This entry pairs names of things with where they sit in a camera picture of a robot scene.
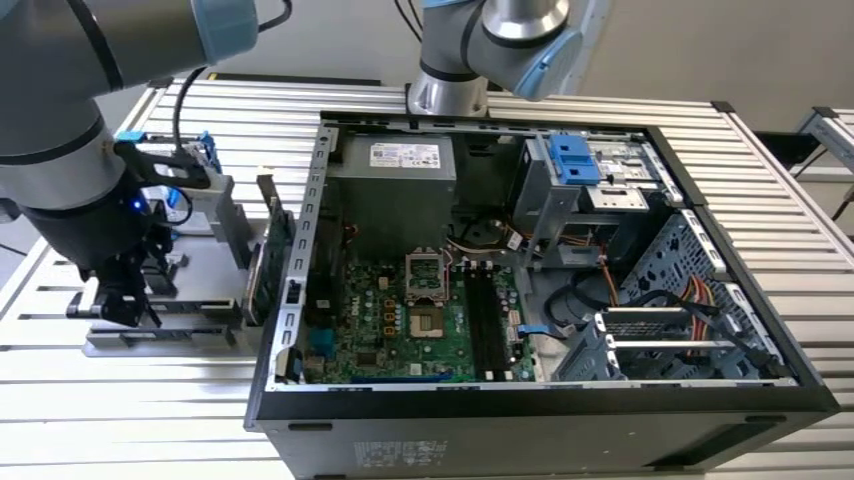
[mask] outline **gray metal plate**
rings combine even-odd
[[[123,128],[168,135],[179,88],[147,91]],[[533,104],[494,94],[491,105],[498,118],[662,127],[702,191],[723,208],[714,215],[839,403],[854,409],[850,253],[734,120],[698,102],[557,97]],[[254,183],[259,166],[272,169],[286,208],[300,210],[320,110],[403,113],[403,91],[234,81],[200,81],[191,90],[183,131],[215,136],[235,198],[254,218],[266,217]],[[787,210],[734,210],[734,199]],[[40,241],[0,291],[0,438],[8,439],[0,477],[290,478],[266,437],[243,431],[254,361],[86,358],[88,322],[63,317],[80,285],[59,259]],[[853,451],[854,413],[845,412],[705,478],[850,479]]]

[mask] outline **green circuit board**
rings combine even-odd
[[[449,269],[450,295],[441,306],[430,302],[407,304],[403,263],[386,266],[351,263],[346,268],[334,355],[324,359],[308,357],[308,381],[326,384],[482,381],[475,372],[462,268]],[[497,272],[494,285],[503,297],[499,321],[513,380],[533,381],[529,341],[517,341],[515,327],[510,325],[511,321],[522,321],[513,275]],[[523,353],[519,358],[514,357],[514,344],[515,354]]]

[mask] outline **power supply label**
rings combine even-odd
[[[354,447],[360,468],[431,467],[442,465],[449,442],[355,442]]]
[[[439,145],[375,143],[371,166],[384,168],[442,168]]]

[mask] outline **blue drive latch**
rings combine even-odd
[[[551,161],[563,185],[599,185],[599,167],[587,140],[578,135],[553,135]]]

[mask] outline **blue connector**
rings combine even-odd
[[[211,166],[216,173],[223,173],[223,166],[219,163],[219,155],[216,153],[216,142],[214,142],[214,137],[206,130],[202,136],[199,137],[199,143],[204,145],[204,153],[208,155],[208,162],[211,162]]]
[[[551,334],[551,330],[546,325],[519,325],[518,327],[519,337],[525,337],[527,335],[549,335]]]
[[[599,167],[587,140],[577,135],[551,136],[551,161],[563,185],[598,185]]]
[[[135,130],[126,130],[124,132],[116,133],[116,141],[119,142],[143,143],[146,137],[146,132]]]

